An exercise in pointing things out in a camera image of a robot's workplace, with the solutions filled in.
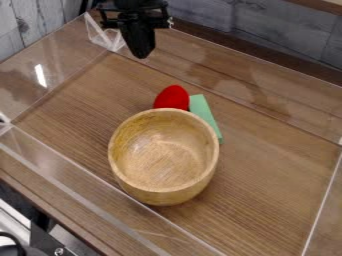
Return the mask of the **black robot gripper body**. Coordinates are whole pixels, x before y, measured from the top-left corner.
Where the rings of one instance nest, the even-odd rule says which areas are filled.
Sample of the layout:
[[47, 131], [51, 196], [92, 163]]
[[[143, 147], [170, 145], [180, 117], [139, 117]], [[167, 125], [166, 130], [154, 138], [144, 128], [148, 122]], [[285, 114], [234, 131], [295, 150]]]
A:
[[142, 21], [152, 29], [172, 26], [166, 0], [108, 0], [98, 4], [98, 11], [106, 28], [118, 28], [134, 21]]

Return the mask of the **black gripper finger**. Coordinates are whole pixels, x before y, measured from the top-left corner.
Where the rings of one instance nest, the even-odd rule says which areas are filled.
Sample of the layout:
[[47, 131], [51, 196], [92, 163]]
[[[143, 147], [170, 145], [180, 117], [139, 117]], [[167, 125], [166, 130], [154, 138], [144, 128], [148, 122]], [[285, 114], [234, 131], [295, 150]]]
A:
[[123, 23], [120, 33], [132, 55], [144, 59], [155, 49], [154, 29], [142, 21]]

